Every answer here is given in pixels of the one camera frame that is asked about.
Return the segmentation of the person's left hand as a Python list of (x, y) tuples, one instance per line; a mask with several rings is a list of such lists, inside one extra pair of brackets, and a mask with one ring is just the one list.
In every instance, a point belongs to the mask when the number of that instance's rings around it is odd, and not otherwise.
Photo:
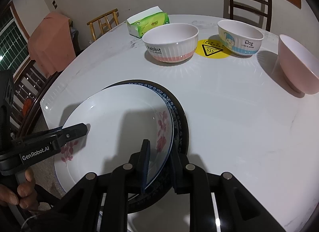
[(25, 182), (17, 187), (16, 193), (3, 184), (0, 185), (1, 205), (19, 205), (22, 209), (26, 210), (38, 209), (39, 203), (37, 201), (37, 192), (35, 190), (36, 180), (31, 168), (28, 168), (25, 171), (25, 179)]

